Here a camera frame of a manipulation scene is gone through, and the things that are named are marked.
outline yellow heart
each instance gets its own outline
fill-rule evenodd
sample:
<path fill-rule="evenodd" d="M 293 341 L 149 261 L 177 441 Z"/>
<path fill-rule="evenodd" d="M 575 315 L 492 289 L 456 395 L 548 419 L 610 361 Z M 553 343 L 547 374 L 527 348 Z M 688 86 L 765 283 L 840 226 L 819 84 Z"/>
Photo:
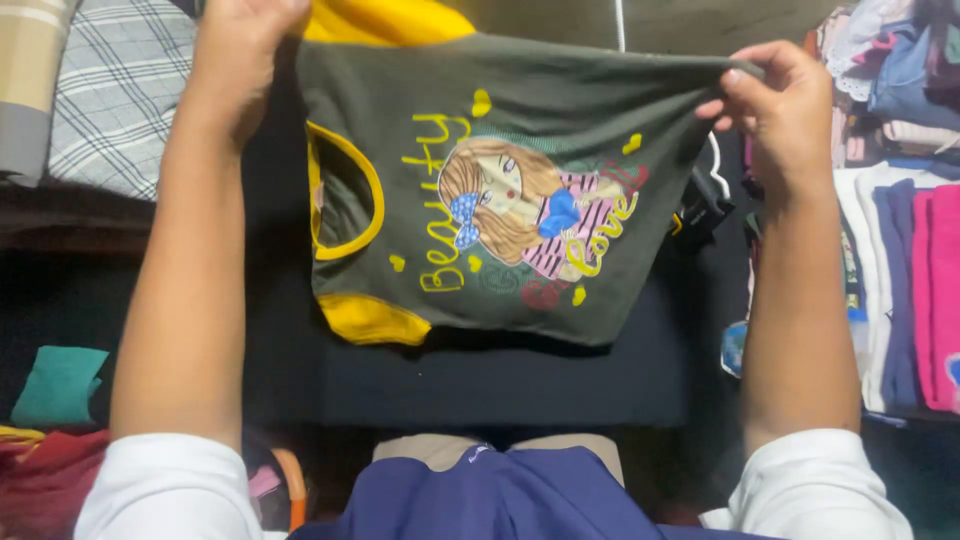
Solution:
<path fill-rule="evenodd" d="M 577 285 L 577 288 L 573 289 L 573 305 L 579 306 L 587 298 L 587 290 L 584 289 L 583 285 Z"/>
<path fill-rule="evenodd" d="M 483 88 L 473 92 L 473 117 L 479 118 L 490 112 L 493 105 L 490 103 L 490 94 Z"/>
<path fill-rule="evenodd" d="M 403 260 L 403 258 L 398 255 L 391 255 L 390 262 L 394 265 L 395 272 L 402 272 L 403 265 L 407 263 L 406 260 Z"/>
<path fill-rule="evenodd" d="M 626 156 L 639 148 L 641 140 L 643 140 L 643 135 L 641 134 L 630 135 L 630 142 L 623 145 L 623 155 Z"/>

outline red fabric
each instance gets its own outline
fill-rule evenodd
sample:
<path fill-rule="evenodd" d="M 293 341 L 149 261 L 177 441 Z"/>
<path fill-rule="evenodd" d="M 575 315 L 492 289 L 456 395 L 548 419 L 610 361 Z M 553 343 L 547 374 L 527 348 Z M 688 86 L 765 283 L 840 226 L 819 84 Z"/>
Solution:
<path fill-rule="evenodd" d="M 5 463 L 0 469 L 0 526 L 19 538 L 72 538 L 107 444 L 106 430 L 80 436 L 54 431 L 22 463 Z"/>

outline yellow trim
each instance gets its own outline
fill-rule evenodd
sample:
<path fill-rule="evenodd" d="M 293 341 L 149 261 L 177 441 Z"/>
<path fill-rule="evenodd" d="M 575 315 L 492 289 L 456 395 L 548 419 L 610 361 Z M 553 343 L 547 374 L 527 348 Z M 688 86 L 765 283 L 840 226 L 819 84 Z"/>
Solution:
<path fill-rule="evenodd" d="M 680 220 L 680 216 L 677 215 L 676 212 L 673 214 L 673 222 L 676 223 L 677 226 L 674 228 L 671 234 L 676 236 L 677 234 L 680 234 L 680 231 L 684 228 L 684 222 Z"/>
<path fill-rule="evenodd" d="M 461 14 L 435 0 L 313 0 L 303 38 L 326 43 L 415 47 L 469 36 Z"/>
<path fill-rule="evenodd" d="M 373 163 L 370 163 L 370 160 L 368 160 L 356 146 L 353 146 L 352 142 L 309 120 L 307 120 L 306 126 L 307 175 L 310 179 L 310 233 L 313 235 L 313 246 L 317 251 L 314 258 L 316 260 L 343 258 L 367 246 L 367 244 L 371 243 L 373 238 L 380 233 L 380 228 L 383 227 L 384 213 L 383 186 L 380 185 L 380 177 L 377 176 L 376 170 L 373 168 Z M 313 137 L 317 135 L 335 144 L 337 148 L 356 162 L 364 176 L 367 177 L 367 182 L 370 183 L 370 193 L 373 197 L 373 218 L 370 221 L 370 225 L 356 238 L 333 248 L 321 245 L 320 240 L 317 238 L 320 233 L 320 215 L 316 212 L 316 209 L 314 209 L 313 191 L 323 184 L 323 180 L 320 177 L 320 164 L 317 162 L 317 154 L 315 152 L 316 145 L 313 142 Z"/>
<path fill-rule="evenodd" d="M 412 311 L 363 294 L 317 297 L 330 329 L 357 345 L 403 343 L 420 345 L 430 323 Z"/>

